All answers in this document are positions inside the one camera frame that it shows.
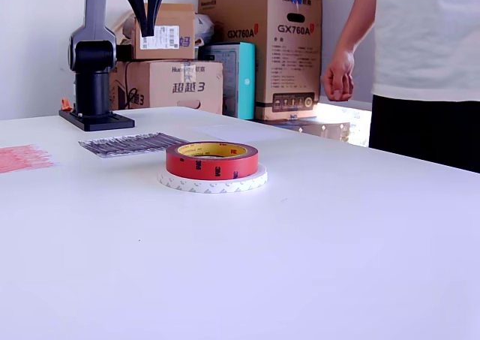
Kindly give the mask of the person's right hand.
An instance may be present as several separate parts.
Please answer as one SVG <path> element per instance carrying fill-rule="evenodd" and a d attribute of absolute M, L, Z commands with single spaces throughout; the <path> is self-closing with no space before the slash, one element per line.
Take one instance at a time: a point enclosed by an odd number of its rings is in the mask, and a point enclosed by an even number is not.
<path fill-rule="evenodd" d="M 322 77 L 326 97 L 330 101 L 348 101 L 353 96 L 354 57 L 350 50 L 337 50 Z"/>

